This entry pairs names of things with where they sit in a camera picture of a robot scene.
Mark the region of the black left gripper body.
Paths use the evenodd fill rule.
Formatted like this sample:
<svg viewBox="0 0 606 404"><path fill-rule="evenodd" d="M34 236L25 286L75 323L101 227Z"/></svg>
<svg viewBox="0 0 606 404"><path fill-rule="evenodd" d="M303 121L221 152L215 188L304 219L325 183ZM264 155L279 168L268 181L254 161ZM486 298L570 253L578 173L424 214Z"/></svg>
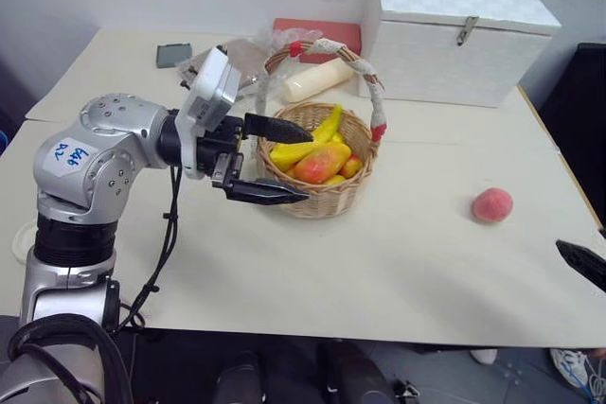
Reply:
<svg viewBox="0 0 606 404"><path fill-rule="evenodd" d="M244 121L226 116L214 131L197 138L197 169L210 178L214 187L230 190L241 174Z"/></svg>

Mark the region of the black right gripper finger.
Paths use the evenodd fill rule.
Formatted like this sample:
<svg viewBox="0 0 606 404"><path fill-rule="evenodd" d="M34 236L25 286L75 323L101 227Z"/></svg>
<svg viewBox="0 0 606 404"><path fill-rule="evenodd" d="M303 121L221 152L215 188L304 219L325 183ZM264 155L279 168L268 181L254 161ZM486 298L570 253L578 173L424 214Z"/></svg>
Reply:
<svg viewBox="0 0 606 404"><path fill-rule="evenodd" d="M556 247L566 264L602 291L606 291L605 259L593 251L561 239Z"/></svg>

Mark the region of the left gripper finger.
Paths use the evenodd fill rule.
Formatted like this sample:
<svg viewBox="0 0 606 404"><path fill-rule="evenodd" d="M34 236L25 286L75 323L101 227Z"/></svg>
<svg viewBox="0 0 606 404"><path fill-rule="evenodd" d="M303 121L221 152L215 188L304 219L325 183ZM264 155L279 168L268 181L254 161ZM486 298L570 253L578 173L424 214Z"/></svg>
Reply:
<svg viewBox="0 0 606 404"><path fill-rule="evenodd" d="M231 201L256 205L282 205L305 201L310 195L290 184L271 179L254 181L232 180L223 188L226 198Z"/></svg>
<svg viewBox="0 0 606 404"><path fill-rule="evenodd" d="M262 137L279 144L299 144L313 141L310 132L291 121L251 113L244 116L243 134Z"/></svg>

